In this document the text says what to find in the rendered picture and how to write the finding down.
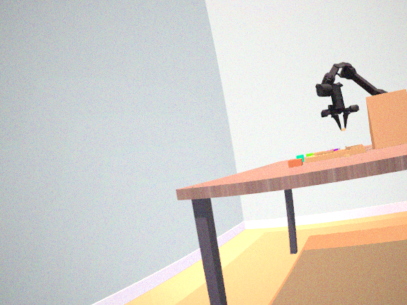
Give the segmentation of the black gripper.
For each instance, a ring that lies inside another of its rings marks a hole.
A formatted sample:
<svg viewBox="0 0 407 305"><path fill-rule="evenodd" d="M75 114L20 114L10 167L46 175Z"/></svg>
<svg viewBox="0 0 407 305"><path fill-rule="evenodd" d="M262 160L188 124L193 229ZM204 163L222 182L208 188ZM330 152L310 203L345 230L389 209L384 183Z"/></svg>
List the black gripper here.
<svg viewBox="0 0 407 305"><path fill-rule="evenodd" d="M337 122L337 124L341 130L339 115L337 115L337 113L342 112L343 117L344 117L344 128L346 129L348 115L350 114L350 112L357 112L359 110L359 106L356 104L356 105L351 105L348 108L345 108L342 95L332 96L331 99L332 99L332 104L333 104L334 110L329 110L329 109L322 110L321 117L327 117L328 115L331 115L332 118L335 119L335 121Z"/></svg>

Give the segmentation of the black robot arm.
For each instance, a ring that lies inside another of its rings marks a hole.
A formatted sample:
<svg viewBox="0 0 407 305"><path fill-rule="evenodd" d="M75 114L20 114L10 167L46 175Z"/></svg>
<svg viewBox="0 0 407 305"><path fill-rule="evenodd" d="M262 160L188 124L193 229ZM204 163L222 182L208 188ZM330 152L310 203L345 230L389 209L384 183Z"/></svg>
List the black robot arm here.
<svg viewBox="0 0 407 305"><path fill-rule="evenodd" d="M342 68L341 72L338 73L340 68ZM387 93L382 89L376 89L371 83L358 75L355 68L352 67L350 63L341 62L332 65L330 72L325 73L321 84L316 83L315 87L318 97L342 95L341 87L344 85L340 82L334 83L336 75L339 75L340 78L352 79L372 96Z"/></svg>

